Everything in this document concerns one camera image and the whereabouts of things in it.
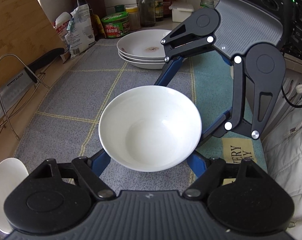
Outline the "stained floral white plate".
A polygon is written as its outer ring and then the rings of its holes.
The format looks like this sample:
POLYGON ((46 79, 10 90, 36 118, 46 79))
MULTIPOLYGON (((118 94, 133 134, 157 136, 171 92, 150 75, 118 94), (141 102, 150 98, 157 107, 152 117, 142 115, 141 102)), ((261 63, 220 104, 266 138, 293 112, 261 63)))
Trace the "stained floral white plate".
POLYGON ((163 60, 165 51, 161 41, 170 32, 166 29, 136 31, 122 37, 117 42, 117 49, 123 55, 135 59, 163 60))

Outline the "white bowl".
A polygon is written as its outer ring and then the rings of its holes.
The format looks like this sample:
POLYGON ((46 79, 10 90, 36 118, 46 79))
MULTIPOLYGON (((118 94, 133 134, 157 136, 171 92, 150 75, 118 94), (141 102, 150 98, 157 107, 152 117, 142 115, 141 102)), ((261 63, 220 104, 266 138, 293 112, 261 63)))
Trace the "white bowl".
POLYGON ((12 232, 4 212, 4 202, 28 175, 25 165, 19 159, 7 158, 0 162, 0 231, 2 233, 12 232))
POLYGON ((136 87, 103 111, 99 140, 114 161, 131 170, 158 172, 186 160, 202 134, 200 113, 181 92, 163 86, 136 87))

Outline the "grey teal checked towel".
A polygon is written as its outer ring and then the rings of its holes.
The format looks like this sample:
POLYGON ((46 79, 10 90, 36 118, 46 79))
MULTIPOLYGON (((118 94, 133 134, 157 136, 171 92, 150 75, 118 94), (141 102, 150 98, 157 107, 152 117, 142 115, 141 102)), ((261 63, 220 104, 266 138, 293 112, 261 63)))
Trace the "grey teal checked towel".
MULTIPOLYGON (((145 70, 124 63, 116 48, 117 40, 100 40, 86 51, 44 96, 28 122, 22 138, 14 141, 13 153, 1 154, 20 159, 31 173, 43 160, 54 158, 69 163, 81 156, 91 157, 102 149, 98 124, 107 104, 134 87, 153 85, 160 70, 145 70)), ((203 129, 232 104, 231 67, 216 52, 187 59, 169 86, 186 95, 197 106, 203 129)), ((260 140, 235 133, 210 138, 198 149, 206 158, 223 158, 239 163, 251 157, 265 171, 266 161, 260 140)), ((178 190, 180 193, 195 175, 184 162, 155 173, 136 172, 111 160, 102 180, 117 194, 121 190, 178 190)))

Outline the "small green label jar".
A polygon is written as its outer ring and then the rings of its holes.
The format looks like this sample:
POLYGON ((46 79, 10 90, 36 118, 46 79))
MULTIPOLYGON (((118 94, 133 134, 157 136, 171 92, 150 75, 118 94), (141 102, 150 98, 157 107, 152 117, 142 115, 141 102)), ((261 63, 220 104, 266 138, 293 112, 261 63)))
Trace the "small green label jar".
POLYGON ((213 0, 201 0, 200 1, 200 8, 210 8, 214 9, 214 1, 213 0))

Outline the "yellow lid spice jar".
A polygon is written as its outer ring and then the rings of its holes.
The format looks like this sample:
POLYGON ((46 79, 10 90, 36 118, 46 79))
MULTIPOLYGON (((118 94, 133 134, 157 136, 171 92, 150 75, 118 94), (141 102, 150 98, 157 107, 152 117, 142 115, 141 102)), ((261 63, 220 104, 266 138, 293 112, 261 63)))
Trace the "yellow lid spice jar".
POLYGON ((131 7, 126 7, 126 12, 129 15, 130 30, 139 30, 141 28, 141 24, 138 6, 134 5, 131 7))

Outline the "white seasoning box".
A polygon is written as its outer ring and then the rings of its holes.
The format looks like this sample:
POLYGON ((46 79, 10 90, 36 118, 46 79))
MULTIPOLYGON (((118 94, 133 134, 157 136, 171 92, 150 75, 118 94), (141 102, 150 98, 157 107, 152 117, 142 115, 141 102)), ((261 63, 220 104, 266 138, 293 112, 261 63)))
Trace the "white seasoning box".
POLYGON ((194 12, 194 7, 185 2, 173 1, 169 9, 172 12, 172 21, 176 23, 182 23, 194 12))

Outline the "clear glass oil bottle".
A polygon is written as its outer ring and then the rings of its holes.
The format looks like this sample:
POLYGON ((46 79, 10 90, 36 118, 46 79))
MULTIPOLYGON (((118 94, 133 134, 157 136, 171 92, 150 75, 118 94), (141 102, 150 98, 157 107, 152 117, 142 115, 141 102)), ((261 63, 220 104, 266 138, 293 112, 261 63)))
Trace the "clear glass oil bottle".
POLYGON ((140 24, 142 27, 153 27, 155 19, 155 1, 139 0, 140 24))

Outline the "green lid sauce jar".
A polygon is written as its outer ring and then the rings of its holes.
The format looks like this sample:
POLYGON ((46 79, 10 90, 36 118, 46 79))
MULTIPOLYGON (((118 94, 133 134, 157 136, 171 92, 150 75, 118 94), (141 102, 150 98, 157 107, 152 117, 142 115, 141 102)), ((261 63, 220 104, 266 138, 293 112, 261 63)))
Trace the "green lid sauce jar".
POLYGON ((130 32, 129 14, 117 12, 101 19, 107 38, 119 38, 130 32))

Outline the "white clipped food bag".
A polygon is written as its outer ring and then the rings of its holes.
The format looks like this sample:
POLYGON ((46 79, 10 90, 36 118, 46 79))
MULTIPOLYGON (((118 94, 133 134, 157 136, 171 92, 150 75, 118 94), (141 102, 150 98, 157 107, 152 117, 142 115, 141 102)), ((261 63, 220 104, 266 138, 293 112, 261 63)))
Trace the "white clipped food bag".
POLYGON ((67 26, 65 39, 71 58, 77 57, 95 43, 91 25, 90 9, 87 4, 80 5, 71 12, 72 19, 67 26))

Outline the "red white food bag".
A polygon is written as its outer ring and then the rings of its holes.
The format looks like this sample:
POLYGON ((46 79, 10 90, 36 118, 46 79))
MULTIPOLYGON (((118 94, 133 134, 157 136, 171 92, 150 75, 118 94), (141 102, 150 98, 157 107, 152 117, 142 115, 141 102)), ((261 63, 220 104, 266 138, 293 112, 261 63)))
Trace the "red white food bag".
POLYGON ((54 29, 62 42, 65 46, 64 53, 60 56, 63 60, 63 62, 67 61, 67 59, 70 57, 69 53, 69 45, 65 39, 65 36, 67 34, 67 26, 69 25, 69 22, 72 20, 71 15, 68 12, 62 12, 58 18, 56 18, 54 23, 54 29))

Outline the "wooden cutting board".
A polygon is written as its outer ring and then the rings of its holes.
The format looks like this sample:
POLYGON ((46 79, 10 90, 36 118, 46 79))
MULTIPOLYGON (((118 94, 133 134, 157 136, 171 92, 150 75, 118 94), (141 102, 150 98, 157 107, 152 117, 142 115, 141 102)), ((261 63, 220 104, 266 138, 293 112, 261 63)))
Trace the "wooden cutting board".
POLYGON ((0 0, 0 57, 15 54, 28 65, 63 47, 37 0, 0 0))

